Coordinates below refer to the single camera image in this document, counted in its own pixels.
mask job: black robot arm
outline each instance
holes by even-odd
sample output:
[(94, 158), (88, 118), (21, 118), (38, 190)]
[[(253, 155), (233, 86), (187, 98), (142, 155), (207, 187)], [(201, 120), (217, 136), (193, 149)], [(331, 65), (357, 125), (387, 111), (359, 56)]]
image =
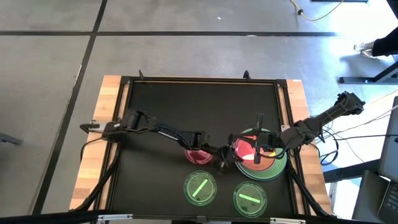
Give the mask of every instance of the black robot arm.
[(338, 95), (334, 106), (316, 117), (297, 121), (277, 137), (273, 146), (295, 148), (309, 144), (316, 137), (322, 135), (324, 125), (340, 116), (362, 113), (364, 104), (365, 102), (361, 101), (354, 93), (344, 91)]
[(119, 142), (127, 134), (148, 132), (161, 134), (174, 140), (185, 150), (202, 150), (213, 155), (213, 165), (221, 171), (226, 171), (226, 168), (234, 162), (243, 161), (234, 153), (231, 144), (221, 147), (211, 146), (207, 143), (205, 132), (203, 131), (182, 131), (168, 124), (161, 123), (156, 117), (137, 110), (128, 111), (123, 119), (118, 122), (107, 123), (103, 130), (102, 138), (112, 142)]

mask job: white sneaker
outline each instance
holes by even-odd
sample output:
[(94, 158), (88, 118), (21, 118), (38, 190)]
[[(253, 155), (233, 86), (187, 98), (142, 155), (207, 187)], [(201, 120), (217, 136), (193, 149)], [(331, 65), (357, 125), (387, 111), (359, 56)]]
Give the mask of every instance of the white sneaker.
[(372, 41), (370, 43), (356, 44), (356, 45), (354, 45), (354, 50), (357, 52), (360, 52), (362, 50), (371, 50), (373, 48), (373, 45), (374, 45), (374, 41)]
[(362, 50), (359, 54), (362, 57), (377, 59), (377, 57), (372, 56), (372, 50)]

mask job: cable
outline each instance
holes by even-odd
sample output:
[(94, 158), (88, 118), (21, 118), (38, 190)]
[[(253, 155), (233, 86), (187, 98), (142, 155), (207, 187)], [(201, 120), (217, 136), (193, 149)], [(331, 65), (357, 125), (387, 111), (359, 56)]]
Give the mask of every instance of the cable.
[(396, 137), (398, 134), (376, 134), (372, 136), (353, 136), (353, 137), (348, 137), (348, 138), (339, 138), (335, 139), (335, 141), (342, 141), (342, 140), (347, 140), (347, 139), (354, 139), (354, 138), (371, 138), (371, 137)]
[(396, 90), (396, 91), (393, 91), (392, 93), (389, 93), (389, 94), (387, 94), (387, 95), (385, 95), (385, 96), (382, 96), (382, 97), (380, 97), (380, 98), (376, 99), (375, 101), (371, 102), (371, 103), (370, 103), (370, 105), (371, 105), (372, 103), (375, 103), (375, 102), (377, 102), (377, 101), (379, 101), (379, 100), (381, 100), (381, 99), (383, 99), (383, 98), (387, 97), (387, 96), (390, 96), (390, 95), (393, 95), (393, 94), (395, 94), (397, 91), (398, 91), (398, 90)]
[[(183, 141), (183, 142), (188, 146), (189, 150), (193, 151), (193, 149), (192, 149), (191, 145), (189, 144), (188, 140), (185, 139), (180, 133), (176, 132), (176, 131), (173, 130), (173, 129), (170, 129), (170, 128), (168, 128), (168, 127), (165, 127), (165, 126), (158, 126), (158, 127), (156, 127), (156, 128), (164, 128), (164, 129), (166, 129), (166, 130), (168, 130), (168, 131), (173, 132), (173, 133), (176, 134), (178, 137), (180, 137), (181, 141)], [(199, 163), (195, 158), (192, 157), (192, 159), (195, 161), (195, 163), (196, 163), (197, 165), (200, 165), (200, 163)], [(228, 166), (222, 153), (221, 153), (221, 159), (224, 161), (224, 163), (226, 164), (226, 166)]]
[(332, 120), (331, 121), (331, 125), (330, 125), (330, 127), (326, 127), (327, 128), (327, 131), (330, 131), (331, 130), (331, 128), (333, 127), (333, 122), (334, 122), (335, 120)]
[[(281, 159), (283, 158), (283, 156), (285, 155), (285, 152), (287, 152), (288, 148), (289, 148), (289, 143), (293, 140), (293, 138), (295, 138), (296, 136), (298, 136), (299, 133), (295, 133), (292, 137), (290, 137), (290, 139), (287, 141), (286, 146), (284, 147), (284, 149), (282, 150), (282, 152), (280, 152), (278, 155), (275, 156), (266, 156), (260, 153), (261, 157), (267, 158), (267, 159)], [(258, 147), (269, 147), (268, 145), (259, 145)]]
[(95, 141), (98, 141), (98, 140), (100, 140), (100, 139), (103, 139), (103, 138), (100, 137), (100, 138), (98, 138), (98, 139), (94, 139), (94, 140), (91, 140), (91, 141), (88, 141), (88, 142), (84, 143), (84, 145), (83, 145), (83, 146), (81, 147), (81, 149), (80, 149), (80, 162), (81, 162), (81, 160), (83, 159), (83, 153), (84, 153), (84, 151), (85, 151), (85, 147), (86, 147), (88, 144), (93, 143), (93, 142), (95, 142)]
[(303, 180), (296, 173), (292, 165), (292, 161), (290, 159), (287, 160), (286, 168), (287, 172), (289, 173), (289, 176), (294, 179), (298, 188), (300, 189), (301, 194), (305, 197), (305, 199), (307, 199), (307, 202), (310, 204), (315, 214), (317, 216), (329, 217), (330, 215), (327, 212), (325, 212), (324, 209), (322, 209), (320, 204), (312, 196), (311, 192), (306, 188)]
[[(321, 165), (323, 165), (323, 166), (330, 165), (330, 164), (332, 164), (332, 163), (337, 159), (337, 157), (338, 157), (338, 150), (339, 150), (339, 144), (338, 144), (337, 141), (335, 141), (335, 143), (336, 143), (336, 150), (331, 151), (331, 152), (329, 152), (329, 153), (326, 153), (326, 154), (324, 154), (324, 155), (322, 155), (322, 156), (319, 157), (319, 158), (322, 158), (322, 159), (321, 159)], [(323, 161), (324, 161), (329, 155), (332, 155), (333, 153), (335, 153), (335, 156), (333, 156), (333, 159), (332, 159), (330, 162), (323, 163)]]
[(338, 132), (336, 132), (335, 134), (340, 134), (340, 133), (343, 133), (343, 132), (345, 132), (345, 131), (349, 131), (349, 130), (351, 130), (351, 129), (354, 129), (354, 128), (358, 128), (358, 127), (360, 127), (360, 126), (363, 126), (363, 125), (365, 125), (365, 124), (369, 124), (369, 123), (371, 123), (371, 122), (373, 122), (373, 121), (377, 121), (377, 120), (379, 120), (379, 119), (381, 119), (381, 118), (385, 118), (385, 117), (386, 117), (385, 115), (386, 115), (388, 112), (393, 111), (393, 110), (396, 109), (396, 108), (398, 108), (398, 105), (392, 107), (390, 110), (386, 111), (386, 112), (383, 113), (382, 115), (379, 115), (379, 116), (373, 118), (373, 119), (370, 120), (370, 121), (367, 121), (367, 122), (365, 122), (365, 123), (363, 123), (363, 124), (354, 126), (354, 127), (352, 127), (352, 128), (348, 128), (348, 129), (346, 129), (346, 130), (338, 131)]
[[(321, 125), (320, 125), (320, 129), (323, 128), (323, 126), (324, 126), (323, 123), (326, 121), (326, 118), (327, 118), (327, 117), (324, 117), (324, 119), (322, 120)], [(321, 131), (321, 135), (318, 136), (318, 138), (319, 138), (323, 143), (325, 143), (325, 138), (323, 137), (323, 131)]]
[(351, 145), (349, 144), (349, 142), (348, 142), (347, 140), (346, 140), (346, 142), (347, 142), (347, 145), (348, 145), (349, 149), (353, 152), (353, 154), (354, 154), (360, 161), (362, 161), (362, 163), (365, 163), (365, 162), (355, 153), (354, 149), (351, 147)]
[(92, 132), (92, 133), (100, 133), (100, 134), (102, 134), (102, 131), (89, 130), (89, 132)]
[(106, 169), (106, 172), (99, 179), (98, 183), (95, 185), (95, 187), (91, 191), (91, 193), (87, 196), (87, 198), (83, 201), (83, 203), (79, 207), (77, 207), (76, 209), (70, 210), (71, 212), (72, 211), (82, 211), (82, 210), (87, 211), (89, 209), (90, 205), (94, 202), (94, 200), (98, 196), (98, 194), (100, 194), (102, 192), (102, 189), (103, 189), (105, 183), (108, 181), (109, 177), (114, 173), (114, 171), (118, 167), (119, 158), (120, 158), (120, 150), (121, 149), (116, 149), (112, 163)]
[[(297, 154), (300, 154), (301, 147), (302, 147), (302, 146), (299, 146), (299, 147), (298, 147), (298, 149), (297, 149)], [(290, 155), (291, 157), (295, 157), (295, 156), (296, 156), (296, 153), (292, 153), (292, 152), (294, 152), (294, 149), (293, 149), (293, 150), (289, 150), (289, 155)]]
[(310, 145), (312, 145), (313, 147), (315, 147), (315, 149), (318, 150), (318, 157), (321, 157), (321, 150), (319, 150), (318, 146), (316, 146), (315, 144), (310, 143)]
[(129, 132), (134, 133), (134, 134), (142, 134), (142, 133), (147, 133), (149, 131), (152, 131), (155, 128), (159, 128), (159, 127), (140, 128), (140, 129), (124, 128), (124, 130), (125, 131), (129, 131)]
[(323, 18), (325, 18), (326, 16), (328, 16), (329, 14), (331, 14), (331, 12), (333, 12), (335, 9), (337, 9), (337, 7), (339, 7), (339, 6), (341, 5), (341, 3), (344, 2), (344, 0), (341, 0), (340, 3), (339, 3), (336, 7), (334, 7), (330, 12), (326, 13), (324, 16), (319, 17), (318, 19), (309, 19), (306, 15), (304, 15), (304, 10), (301, 9), (301, 8), (297, 5), (297, 3), (296, 3), (294, 0), (290, 0), (290, 2), (294, 5), (294, 7), (295, 7), (296, 10), (298, 11), (297, 13), (298, 13), (299, 15), (302, 15), (302, 16), (304, 17), (304, 19), (306, 19), (306, 20), (308, 20), (308, 21), (314, 22), (314, 21), (318, 21), (318, 20), (320, 20), (320, 19), (323, 19)]

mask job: green plate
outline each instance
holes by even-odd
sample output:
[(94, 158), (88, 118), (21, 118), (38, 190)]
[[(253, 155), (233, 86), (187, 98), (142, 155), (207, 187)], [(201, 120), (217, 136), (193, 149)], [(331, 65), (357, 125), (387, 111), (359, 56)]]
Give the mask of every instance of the green plate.
[[(247, 130), (243, 131), (242, 133), (248, 132), (250, 130), (251, 129), (247, 129)], [(275, 151), (276, 151), (276, 154), (279, 154), (283, 151), (283, 149), (277, 148), (277, 149), (275, 149)], [(277, 177), (285, 169), (286, 162), (287, 162), (287, 156), (289, 156), (289, 155), (285, 153), (283, 158), (275, 159), (274, 163), (268, 169), (262, 170), (262, 171), (248, 169), (247, 167), (242, 165), (242, 163), (240, 163), (240, 162), (235, 162), (235, 164), (238, 167), (238, 169), (244, 175), (249, 177), (250, 179), (259, 180), (259, 181), (271, 180), (271, 179)]]
[(236, 210), (247, 218), (257, 218), (267, 208), (267, 195), (264, 189), (254, 182), (239, 184), (235, 188), (233, 201)]
[(184, 182), (185, 197), (194, 205), (208, 205), (216, 197), (217, 185), (214, 177), (205, 171), (192, 172)]

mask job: concrete floor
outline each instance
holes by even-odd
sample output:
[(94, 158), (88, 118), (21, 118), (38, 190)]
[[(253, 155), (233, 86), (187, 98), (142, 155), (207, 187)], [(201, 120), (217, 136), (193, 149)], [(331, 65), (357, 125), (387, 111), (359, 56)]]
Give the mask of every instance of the concrete floor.
[[(308, 17), (336, 5), (297, 3)], [(100, 4), (2, 1), (0, 30), (92, 30)], [(249, 70), (253, 78), (301, 79), (312, 115), (344, 90), (372, 101), (398, 89), (337, 82), (340, 76), (375, 76), (393, 63), (392, 57), (372, 60), (352, 50), (398, 25), (385, 1), (344, 3), (318, 22), (294, 14), (289, 1), (109, 1), (100, 30), (342, 32), (345, 37), (97, 37), (44, 212), (68, 209), (86, 141), (78, 125), (91, 119), (103, 75), (137, 75), (141, 69), (145, 76), (241, 77)], [(0, 144), (2, 217), (29, 211), (87, 42), (88, 37), (0, 36), (0, 132), (24, 139), (21, 146)], [(347, 155), (339, 166), (358, 163)]]

